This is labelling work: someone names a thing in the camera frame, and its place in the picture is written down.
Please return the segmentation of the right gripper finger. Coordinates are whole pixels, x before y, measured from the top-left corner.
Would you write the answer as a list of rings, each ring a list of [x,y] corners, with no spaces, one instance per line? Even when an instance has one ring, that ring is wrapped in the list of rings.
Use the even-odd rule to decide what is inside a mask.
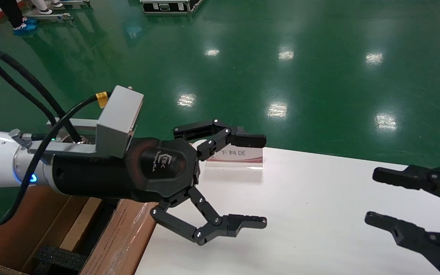
[[[391,233],[397,246],[421,254],[440,272],[440,233],[372,211],[366,213],[365,223]]]
[[[373,171],[372,179],[405,189],[424,190],[440,198],[440,167],[426,168],[409,165],[402,171],[377,167]]]

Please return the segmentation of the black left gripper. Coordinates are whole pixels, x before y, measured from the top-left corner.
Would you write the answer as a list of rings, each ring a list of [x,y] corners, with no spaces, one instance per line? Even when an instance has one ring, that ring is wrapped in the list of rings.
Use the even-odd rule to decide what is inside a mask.
[[[133,139],[123,158],[56,155],[52,161],[53,187],[72,196],[159,202],[150,211],[154,221],[198,245],[219,236],[235,238],[243,228],[267,227],[265,217],[220,216],[193,187],[199,178],[198,158],[262,161],[265,135],[250,134],[241,126],[220,120],[207,120],[177,126],[173,136],[175,139],[169,141]],[[197,144],[197,151],[188,143],[195,140],[203,140]],[[185,199],[190,199],[206,219],[204,226],[196,228],[167,213],[175,202]]]

